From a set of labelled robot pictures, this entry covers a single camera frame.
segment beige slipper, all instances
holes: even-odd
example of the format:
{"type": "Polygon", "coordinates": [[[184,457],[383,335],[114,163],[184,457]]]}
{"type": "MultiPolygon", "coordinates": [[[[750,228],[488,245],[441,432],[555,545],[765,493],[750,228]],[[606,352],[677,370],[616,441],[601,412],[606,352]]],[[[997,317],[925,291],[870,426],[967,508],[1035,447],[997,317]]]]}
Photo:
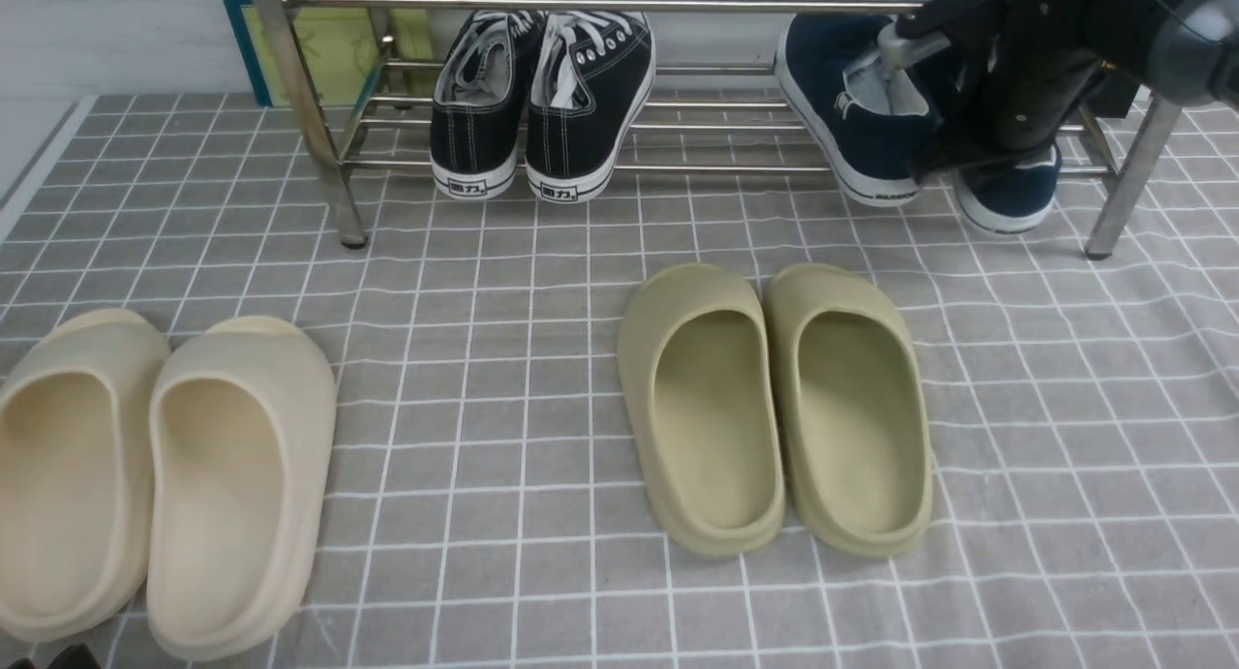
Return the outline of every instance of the beige slipper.
{"type": "Polygon", "coordinates": [[[58,326],[0,391],[0,628],[63,638],[119,611],[146,576],[146,411],[167,341],[136,312],[58,326]]]}
{"type": "Polygon", "coordinates": [[[151,399],[155,519],[146,606],[170,654],[203,662],[270,638],[305,596],[336,387],[323,352],[275,317],[187,342],[151,399]]]}
{"type": "Polygon", "coordinates": [[[703,555],[769,543],[786,496],[761,302],[709,264],[664,269],[620,323],[620,379],[646,493],[703,555]]]}
{"type": "Polygon", "coordinates": [[[898,555],[933,501],[916,351],[877,286],[824,264],[784,269],[766,290],[792,497],[838,549],[898,555]]]}

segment metal shoe rack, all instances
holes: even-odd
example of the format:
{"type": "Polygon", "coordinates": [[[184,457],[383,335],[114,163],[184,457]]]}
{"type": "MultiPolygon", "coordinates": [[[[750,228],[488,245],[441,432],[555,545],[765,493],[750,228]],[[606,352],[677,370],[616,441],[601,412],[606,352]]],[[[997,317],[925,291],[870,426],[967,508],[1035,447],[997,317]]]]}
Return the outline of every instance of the metal shoe rack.
{"type": "MultiPolygon", "coordinates": [[[[401,114],[398,118],[380,118],[377,112],[383,108],[425,109],[429,97],[409,95],[403,90],[409,85],[413,73],[437,73],[441,64],[434,61],[403,59],[395,42],[394,26],[390,17],[393,9],[420,7],[426,11],[440,9],[492,9],[509,11],[703,11],[703,12],[916,12],[924,0],[253,0],[261,20],[266,42],[271,48],[280,78],[287,90],[292,110],[305,136],[306,149],[315,161],[320,180],[322,180],[327,204],[339,233],[339,240],[349,249],[362,249],[367,244],[368,233],[354,204],[349,176],[357,170],[406,171],[430,176],[429,161],[406,161],[394,157],[363,157],[362,145],[369,130],[374,128],[415,128],[426,130],[430,119],[416,116],[416,113],[401,114]],[[302,7],[366,7],[374,30],[378,57],[364,83],[362,95],[349,114],[342,139],[332,136],[323,118],[313,78],[306,68],[305,55],[294,20],[302,7]]],[[[769,64],[665,64],[658,66],[663,77],[764,77],[772,72],[769,64]]],[[[650,99],[648,109],[676,110],[779,110],[787,109],[779,99],[650,99]]],[[[1173,126],[1178,121],[1181,108],[1155,97],[1146,113],[1135,142],[1129,149],[1121,166],[1115,161],[1101,126],[1095,118],[1082,109],[1077,121],[1064,128],[1064,134],[1079,136],[1090,162],[1087,166],[1063,167],[1063,178],[1101,180],[1109,192],[1105,206],[1098,216],[1093,233],[1084,253],[1089,259],[1106,259],[1114,253],[1114,247],[1123,235],[1123,229],[1139,201],[1149,176],[1163,152],[1173,126]]],[[[729,134],[729,131],[778,131],[802,130],[790,121],[771,123],[725,123],[725,121],[655,121],[638,118],[633,130],[698,130],[729,134]]],[[[660,175],[730,175],[769,176],[824,175],[830,167],[824,162],[804,162],[804,165],[783,166],[743,166],[735,162],[720,165],[621,165],[617,171],[628,173],[660,175]]]]}

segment sneaker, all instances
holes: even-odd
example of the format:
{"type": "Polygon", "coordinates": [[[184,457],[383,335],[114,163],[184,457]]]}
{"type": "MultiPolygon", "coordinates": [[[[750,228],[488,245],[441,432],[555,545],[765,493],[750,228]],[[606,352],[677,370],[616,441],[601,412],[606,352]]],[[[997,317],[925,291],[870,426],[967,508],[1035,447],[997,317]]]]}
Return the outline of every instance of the sneaker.
{"type": "MultiPolygon", "coordinates": [[[[964,85],[964,58],[954,47],[912,68],[943,114],[963,108],[959,92],[964,85]]],[[[1031,232],[1044,222],[1053,209],[1054,188],[1062,170],[1063,154],[1058,145],[1052,145],[1046,152],[1026,157],[996,178],[985,178],[978,170],[965,167],[952,173],[950,183],[955,190],[955,201],[970,224],[987,233],[1014,237],[1031,232]]]]}
{"type": "Polygon", "coordinates": [[[875,48],[890,24],[886,16],[795,16],[774,56],[788,105],[826,154],[844,192],[867,206],[917,197],[908,162],[939,125],[912,74],[882,77],[875,48]]]}
{"type": "Polygon", "coordinates": [[[1054,144],[1038,157],[1027,157],[1012,170],[983,180],[974,167],[950,175],[964,218],[986,233],[1017,237],[1044,222],[1053,209],[1063,154],[1054,144]]]}
{"type": "Polygon", "coordinates": [[[653,83],[654,35],[642,12],[550,16],[529,94],[529,187],[549,202],[597,197],[653,83]]]}
{"type": "Polygon", "coordinates": [[[430,165],[447,197],[483,201],[512,183],[545,20],[545,12],[477,11],[447,52],[430,116],[430,165]]]}

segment black canvas sneaker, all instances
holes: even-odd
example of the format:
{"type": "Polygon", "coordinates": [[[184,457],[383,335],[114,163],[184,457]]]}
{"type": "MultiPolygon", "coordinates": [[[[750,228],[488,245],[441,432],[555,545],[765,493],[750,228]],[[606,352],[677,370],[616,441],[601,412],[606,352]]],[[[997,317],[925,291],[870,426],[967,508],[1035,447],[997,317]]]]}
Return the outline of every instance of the black canvas sneaker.
{"type": "Polygon", "coordinates": [[[529,92],[525,157],[536,196],[550,202],[597,197],[653,83],[654,36],[644,15],[551,15],[529,92]]]}
{"type": "Polygon", "coordinates": [[[545,12],[477,11],[447,52],[430,116],[430,165],[446,196],[481,201],[512,183],[545,21],[545,12]]]}

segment floor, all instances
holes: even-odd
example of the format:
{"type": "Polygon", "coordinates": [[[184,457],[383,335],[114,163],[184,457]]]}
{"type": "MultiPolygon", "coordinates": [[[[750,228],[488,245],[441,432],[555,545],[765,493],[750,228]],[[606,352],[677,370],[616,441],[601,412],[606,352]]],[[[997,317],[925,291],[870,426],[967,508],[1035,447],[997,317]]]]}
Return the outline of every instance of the floor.
{"type": "MultiPolygon", "coordinates": [[[[1139,118],[1111,125],[1120,151],[1139,118]]],[[[0,245],[0,373],[109,306],[173,343],[235,315],[287,317],[335,361],[304,610],[214,667],[1239,667],[1230,110],[1187,114],[1101,264],[1080,255],[1097,183],[1062,183],[1043,227],[996,240],[940,185],[871,211],[829,178],[617,176],[590,206],[535,204],[518,183],[466,206],[427,180],[359,176],[374,235],[351,253],[299,144],[290,114],[243,95],[104,97],[0,245]],[[794,514],[742,558],[659,533],[616,326],[643,278],[694,259],[756,281],[840,264],[903,308],[938,466],[919,548],[850,558],[794,514]]],[[[369,149],[424,144],[375,134],[369,149]]],[[[639,135],[626,157],[813,150],[639,135]]],[[[140,601],[81,639],[110,668],[183,665],[140,601]]],[[[67,642],[0,638],[0,665],[46,664],[67,642]]]]}
{"type": "Polygon", "coordinates": [[[69,109],[73,100],[0,97],[0,125],[6,126],[0,142],[0,206],[69,109]]]}

